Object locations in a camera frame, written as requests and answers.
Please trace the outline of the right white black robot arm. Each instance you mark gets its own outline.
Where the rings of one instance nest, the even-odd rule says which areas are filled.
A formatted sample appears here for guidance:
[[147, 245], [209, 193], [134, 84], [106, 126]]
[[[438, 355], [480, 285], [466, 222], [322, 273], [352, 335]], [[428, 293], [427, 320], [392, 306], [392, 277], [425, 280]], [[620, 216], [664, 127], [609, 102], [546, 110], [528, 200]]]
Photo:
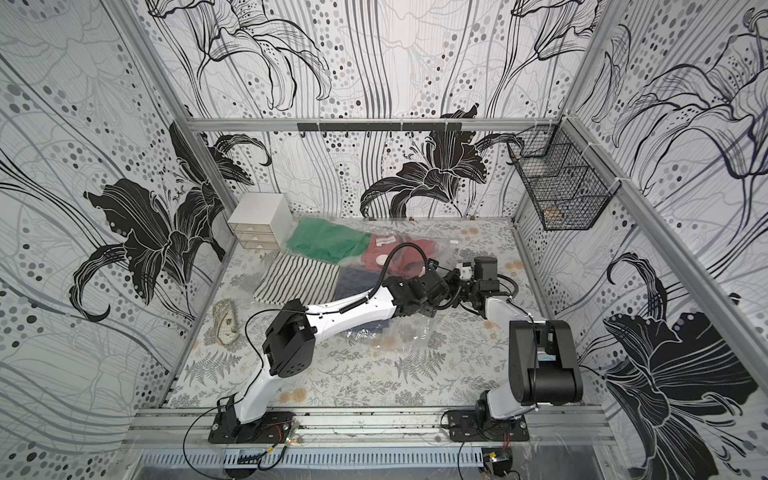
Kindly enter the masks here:
[[517, 420], [541, 405], [577, 404], [584, 385], [571, 327], [537, 319], [515, 300], [517, 284], [498, 272], [497, 259], [481, 256], [459, 263], [444, 276], [453, 307], [462, 307], [508, 336], [507, 377], [480, 395], [478, 420]]

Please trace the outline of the green garment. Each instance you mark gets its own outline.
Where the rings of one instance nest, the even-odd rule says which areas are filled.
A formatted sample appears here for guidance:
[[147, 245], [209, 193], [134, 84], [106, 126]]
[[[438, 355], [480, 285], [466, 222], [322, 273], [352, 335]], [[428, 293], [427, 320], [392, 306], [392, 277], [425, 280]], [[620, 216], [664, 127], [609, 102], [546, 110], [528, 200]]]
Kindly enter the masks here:
[[371, 234], [332, 223], [323, 218], [304, 217], [287, 240], [287, 247], [311, 259], [338, 264], [360, 256], [369, 246]]

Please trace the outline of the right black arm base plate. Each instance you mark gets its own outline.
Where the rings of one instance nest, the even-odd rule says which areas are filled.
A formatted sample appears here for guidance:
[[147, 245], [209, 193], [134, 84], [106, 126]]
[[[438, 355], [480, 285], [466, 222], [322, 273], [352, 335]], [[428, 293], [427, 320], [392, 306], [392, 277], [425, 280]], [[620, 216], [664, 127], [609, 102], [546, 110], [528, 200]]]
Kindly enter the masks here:
[[440, 425], [452, 442], [527, 442], [530, 434], [524, 417], [481, 420], [473, 410], [447, 410]]

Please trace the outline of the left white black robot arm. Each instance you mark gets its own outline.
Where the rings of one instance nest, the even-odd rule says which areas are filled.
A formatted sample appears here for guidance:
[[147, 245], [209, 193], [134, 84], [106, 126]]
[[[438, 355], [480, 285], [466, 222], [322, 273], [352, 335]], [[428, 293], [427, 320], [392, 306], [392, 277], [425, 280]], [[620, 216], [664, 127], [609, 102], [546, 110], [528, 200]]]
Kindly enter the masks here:
[[[422, 267], [410, 279], [390, 276], [388, 267], [403, 249], [413, 249]], [[432, 316], [451, 306], [454, 294], [421, 247], [413, 242], [397, 245], [385, 259], [376, 283], [362, 293], [334, 302], [305, 305], [299, 299], [276, 309], [265, 340], [256, 349], [260, 365], [246, 388], [227, 400], [227, 408], [242, 423], [254, 423], [264, 416], [281, 382], [306, 370], [315, 347], [332, 336], [363, 324], [409, 317]]]

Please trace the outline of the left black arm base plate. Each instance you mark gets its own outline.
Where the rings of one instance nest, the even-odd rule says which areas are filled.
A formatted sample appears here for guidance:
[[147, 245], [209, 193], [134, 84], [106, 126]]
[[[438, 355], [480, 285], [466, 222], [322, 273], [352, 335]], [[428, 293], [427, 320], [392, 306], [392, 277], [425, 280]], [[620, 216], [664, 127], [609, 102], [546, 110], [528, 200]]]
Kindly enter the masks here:
[[268, 412], [259, 420], [243, 423], [236, 417], [234, 405], [218, 405], [208, 442], [214, 445], [284, 443], [293, 425], [289, 411]]

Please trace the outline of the dark blue garment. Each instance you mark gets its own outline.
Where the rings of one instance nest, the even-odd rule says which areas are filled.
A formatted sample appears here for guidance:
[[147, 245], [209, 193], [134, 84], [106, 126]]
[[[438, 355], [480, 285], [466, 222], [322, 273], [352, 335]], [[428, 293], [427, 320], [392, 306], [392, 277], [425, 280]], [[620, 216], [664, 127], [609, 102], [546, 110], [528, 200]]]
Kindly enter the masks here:
[[[376, 285], [378, 277], [378, 272], [351, 266], [341, 267], [332, 300], [337, 301], [367, 292]], [[348, 329], [346, 335], [358, 339], [373, 338], [376, 334], [382, 334], [389, 326], [389, 320], [372, 321]]]

